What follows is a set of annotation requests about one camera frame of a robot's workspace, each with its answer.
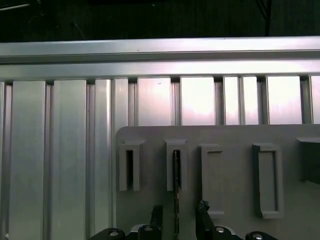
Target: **metal screw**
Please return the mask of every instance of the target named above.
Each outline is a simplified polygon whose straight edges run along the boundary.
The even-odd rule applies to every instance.
[[[152,229],[152,227],[147,226],[144,230],[149,232],[149,231],[152,231],[153,229]]]
[[[215,230],[220,234],[223,234],[225,232],[225,230],[222,227],[217,227]]]
[[[109,236],[111,237],[114,237],[114,236],[118,236],[118,232],[117,231],[113,231],[113,232],[110,232]]]
[[[253,234],[252,237],[253,237],[254,239],[256,239],[256,240],[262,240],[262,239],[264,239],[264,238],[263,238],[260,234],[258,234],[258,233]]]

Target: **black cable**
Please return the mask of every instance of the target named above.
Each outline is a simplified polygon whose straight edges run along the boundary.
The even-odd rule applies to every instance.
[[[266,20],[266,19],[267,19],[267,16],[266,16],[266,11],[267,11],[266,6],[265,6],[264,3],[262,2],[262,0],[255,0],[255,2],[256,2],[256,5],[257,5],[258,8],[259,8],[259,11],[260,11],[260,13],[262,14],[264,20]]]
[[[268,37],[269,34],[270,34],[271,8],[272,8],[272,0],[267,0],[267,3],[266,3],[266,20],[265,20],[265,36],[266,37]]]

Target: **black mechanical part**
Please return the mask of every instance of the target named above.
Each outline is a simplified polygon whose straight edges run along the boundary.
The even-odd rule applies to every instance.
[[[163,212],[162,205],[155,205],[151,213],[150,224],[141,226],[138,232],[130,232],[126,236],[121,229],[107,228],[90,237],[89,240],[161,240]]]
[[[126,239],[126,235],[124,231],[118,228],[107,228],[89,238],[89,240],[125,240],[125,239]]]
[[[173,151],[174,184],[174,240],[179,240],[179,186],[180,186],[180,152]]]
[[[277,238],[262,231],[253,231],[245,236],[245,240],[277,240]]]
[[[201,201],[195,213],[195,234],[197,240],[242,240],[229,228],[215,226],[208,210],[210,206],[207,201]],[[273,236],[261,231],[253,231],[245,236],[245,240],[277,240]]]

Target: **gray bracket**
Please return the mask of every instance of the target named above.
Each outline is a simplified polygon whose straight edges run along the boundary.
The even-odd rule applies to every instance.
[[[202,199],[209,202],[208,213],[212,219],[224,214],[223,147],[219,144],[201,146]]]
[[[253,144],[255,212],[264,219],[284,217],[282,155],[278,145]]]
[[[302,180],[320,184],[320,138],[299,138]]]
[[[119,190],[127,191],[130,184],[140,190],[140,158],[143,141],[127,141],[119,145]]]

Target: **gray plastic panel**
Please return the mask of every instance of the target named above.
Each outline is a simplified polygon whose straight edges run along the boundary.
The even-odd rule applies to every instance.
[[[169,234],[174,225],[174,198],[166,185],[166,141],[179,138],[186,139],[188,179],[187,191],[179,193],[181,239],[196,239],[195,207],[203,196],[208,198],[204,200],[211,202],[212,209],[224,211],[223,217],[214,219],[214,223],[232,228],[242,238],[248,232],[263,231],[278,239],[301,240],[305,236],[317,239],[320,186],[301,181],[301,143],[297,139],[319,136],[320,125],[316,124],[124,127],[117,133],[117,145],[132,140],[143,139],[145,142],[140,191],[117,193],[117,227],[126,227],[127,231],[136,224],[147,223],[153,205],[163,204],[164,239],[172,237]],[[272,143],[281,150],[284,208],[283,211],[274,207],[270,209],[280,214],[283,212],[283,218],[263,219],[255,213],[255,143]],[[217,153],[201,159],[203,145],[221,146],[218,153],[221,170],[217,169],[219,164],[212,163],[217,159]],[[203,171],[203,164],[210,168]],[[220,183],[210,185],[217,179],[223,182],[223,188]],[[222,199],[223,208],[219,205]]]

